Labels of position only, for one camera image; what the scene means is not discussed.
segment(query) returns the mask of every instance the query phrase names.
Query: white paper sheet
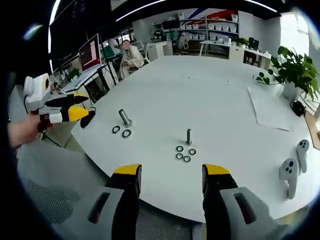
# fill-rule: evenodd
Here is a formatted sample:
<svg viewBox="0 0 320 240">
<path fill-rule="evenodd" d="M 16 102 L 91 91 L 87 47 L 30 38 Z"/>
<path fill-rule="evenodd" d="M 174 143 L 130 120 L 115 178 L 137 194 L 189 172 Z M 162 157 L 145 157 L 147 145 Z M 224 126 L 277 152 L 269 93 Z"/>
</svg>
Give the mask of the white paper sheet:
<svg viewBox="0 0 320 240">
<path fill-rule="evenodd" d="M 285 131 L 291 130 L 292 110 L 284 97 L 270 94 L 258 86 L 249 87 L 248 92 L 258 124 Z"/>
</svg>

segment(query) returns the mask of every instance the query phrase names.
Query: white game controller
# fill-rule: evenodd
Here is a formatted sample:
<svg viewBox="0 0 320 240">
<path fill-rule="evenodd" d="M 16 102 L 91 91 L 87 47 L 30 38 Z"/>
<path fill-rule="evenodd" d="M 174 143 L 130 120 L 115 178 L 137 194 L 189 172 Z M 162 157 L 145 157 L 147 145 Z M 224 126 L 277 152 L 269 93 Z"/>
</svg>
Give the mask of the white game controller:
<svg viewBox="0 0 320 240">
<path fill-rule="evenodd" d="M 288 181 L 288 198 L 293 199 L 297 189 L 298 161 L 294 158 L 285 160 L 279 168 L 279 178 Z"/>
<path fill-rule="evenodd" d="M 308 140 L 301 140 L 296 146 L 296 153 L 298 154 L 300 168 L 303 173 L 307 171 L 307 151 L 309 146 Z"/>
</svg>

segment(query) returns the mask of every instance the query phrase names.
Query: black rubber o-ring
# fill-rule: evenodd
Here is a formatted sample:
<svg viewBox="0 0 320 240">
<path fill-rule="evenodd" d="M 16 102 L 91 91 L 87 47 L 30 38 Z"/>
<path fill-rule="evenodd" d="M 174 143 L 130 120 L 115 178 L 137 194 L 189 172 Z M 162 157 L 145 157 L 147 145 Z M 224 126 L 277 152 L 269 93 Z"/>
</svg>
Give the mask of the black rubber o-ring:
<svg viewBox="0 0 320 240">
<path fill-rule="evenodd" d="M 185 163 L 188 163 L 188 162 L 191 161 L 191 157 L 189 157 L 189 156 L 184 156 L 183 161 L 184 161 Z"/>
<path fill-rule="evenodd" d="M 182 155 L 182 153 L 177 153 L 177 154 L 175 155 L 175 158 L 176 158 L 177 160 L 181 160 L 183 157 L 184 157 L 184 156 Z"/>
<path fill-rule="evenodd" d="M 194 148 L 191 148 L 189 150 L 190 155 L 195 155 L 197 153 L 197 151 Z"/>
<path fill-rule="evenodd" d="M 130 135 L 131 135 L 131 130 L 130 130 L 130 129 L 126 129 L 126 130 L 124 130 L 124 131 L 122 132 L 122 137 L 123 137 L 124 139 L 127 139 L 128 137 L 130 137 Z"/>
<path fill-rule="evenodd" d="M 114 126 L 113 128 L 112 128 L 112 133 L 113 134 L 116 134 L 117 132 L 119 132 L 120 131 L 120 126 Z"/>
<path fill-rule="evenodd" d="M 179 153 L 181 153 L 183 150 L 184 150 L 184 147 L 183 146 L 177 146 L 175 148 L 175 150 L 177 150 Z"/>
</svg>

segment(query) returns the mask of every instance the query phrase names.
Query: metal bolt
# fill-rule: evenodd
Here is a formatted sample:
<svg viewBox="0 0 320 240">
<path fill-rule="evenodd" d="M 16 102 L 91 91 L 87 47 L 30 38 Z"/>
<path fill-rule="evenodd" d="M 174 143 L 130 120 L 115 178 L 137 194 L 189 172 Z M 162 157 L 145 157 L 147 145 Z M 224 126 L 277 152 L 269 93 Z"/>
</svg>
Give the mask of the metal bolt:
<svg viewBox="0 0 320 240">
<path fill-rule="evenodd" d="M 131 127 L 132 120 L 130 120 L 123 109 L 119 110 L 120 117 L 122 118 L 123 124 L 126 128 Z"/>
<path fill-rule="evenodd" d="M 191 129 L 189 128 L 187 131 L 186 131 L 186 144 L 187 145 L 191 145 L 192 144 L 192 141 L 191 141 Z"/>
</svg>

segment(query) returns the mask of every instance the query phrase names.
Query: white round table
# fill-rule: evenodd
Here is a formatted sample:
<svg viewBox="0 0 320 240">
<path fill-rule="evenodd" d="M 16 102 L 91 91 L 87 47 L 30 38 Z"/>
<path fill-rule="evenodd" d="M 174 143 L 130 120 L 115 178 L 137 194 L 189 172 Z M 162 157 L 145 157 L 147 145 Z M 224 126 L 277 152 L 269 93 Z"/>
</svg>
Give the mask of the white round table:
<svg viewBox="0 0 320 240">
<path fill-rule="evenodd" d="M 302 139 L 312 142 L 303 117 L 292 112 L 292 131 L 257 124 L 248 87 L 261 68 L 200 56 L 165 56 L 139 69 L 96 104 L 96 116 L 72 134 L 87 155 L 109 176 L 121 166 L 142 164 L 140 198 L 179 217 L 205 223 L 202 165 L 228 169 L 239 187 L 247 187 L 277 219 L 307 205 L 319 190 L 320 151 L 308 151 L 308 171 L 298 177 L 295 198 L 288 200 L 279 166 L 297 158 Z M 281 86 L 270 88 L 278 94 Z M 118 114 L 132 119 L 132 135 Z M 118 134 L 112 128 L 121 126 Z M 191 129 L 192 146 L 185 145 Z M 196 149 L 191 162 L 175 159 Z"/>
</svg>

